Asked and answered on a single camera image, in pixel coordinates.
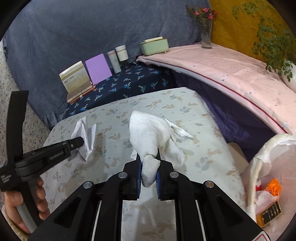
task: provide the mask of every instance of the stack of books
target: stack of books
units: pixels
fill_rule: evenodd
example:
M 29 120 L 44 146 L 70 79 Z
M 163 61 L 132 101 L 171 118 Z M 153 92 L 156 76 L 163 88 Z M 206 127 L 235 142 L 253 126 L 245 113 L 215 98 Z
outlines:
M 67 102 L 70 104 L 95 88 L 82 61 L 72 65 L 59 76 L 68 92 Z

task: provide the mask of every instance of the gray handle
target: gray handle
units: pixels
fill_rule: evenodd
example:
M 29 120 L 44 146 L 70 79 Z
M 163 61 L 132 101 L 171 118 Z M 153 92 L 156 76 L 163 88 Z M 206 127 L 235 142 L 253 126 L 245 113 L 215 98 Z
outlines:
M 28 185 L 29 185 L 32 197 L 34 199 L 35 205 L 37 206 L 38 197 L 36 195 L 36 188 L 37 188 L 36 179 L 28 181 Z M 37 228 L 37 225 L 34 222 L 33 218 L 31 217 L 25 202 L 22 205 L 17 207 L 17 211 L 20 214 L 22 220 L 24 221 L 29 231 L 33 233 L 34 230 Z

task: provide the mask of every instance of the purple notebook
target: purple notebook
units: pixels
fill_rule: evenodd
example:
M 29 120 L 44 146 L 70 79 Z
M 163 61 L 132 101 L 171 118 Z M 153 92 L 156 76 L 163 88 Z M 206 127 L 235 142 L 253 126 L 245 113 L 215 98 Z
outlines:
M 112 76 L 104 54 L 99 54 L 85 61 L 89 76 L 94 85 Z

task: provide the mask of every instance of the pink tablecloth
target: pink tablecloth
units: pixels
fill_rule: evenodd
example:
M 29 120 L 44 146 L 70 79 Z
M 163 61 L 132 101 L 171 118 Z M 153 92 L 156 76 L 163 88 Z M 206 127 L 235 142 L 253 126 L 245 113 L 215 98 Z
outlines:
M 140 61 L 191 75 L 219 89 L 262 119 L 276 133 L 296 134 L 296 93 L 266 64 L 213 44 L 170 48 Z

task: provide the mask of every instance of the metal bolt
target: metal bolt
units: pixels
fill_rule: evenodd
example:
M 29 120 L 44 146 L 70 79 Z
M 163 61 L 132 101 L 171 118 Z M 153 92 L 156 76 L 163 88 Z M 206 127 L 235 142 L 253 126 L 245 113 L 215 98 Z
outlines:
M 177 173 L 177 172 L 171 172 L 171 173 L 170 173 L 170 176 L 171 176 L 172 178 L 176 178 L 176 177 L 179 176 L 179 173 Z
M 88 189 L 88 188 L 90 188 L 92 186 L 92 183 L 91 182 L 85 182 L 84 184 L 83 184 L 83 187 L 85 188 L 85 189 Z
M 212 188 L 213 186 L 215 186 L 215 184 L 212 181 L 206 181 L 205 186 L 208 188 Z
M 119 178 L 126 178 L 128 176 L 128 174 L 126 172 L 121 172 L 118 174 Z

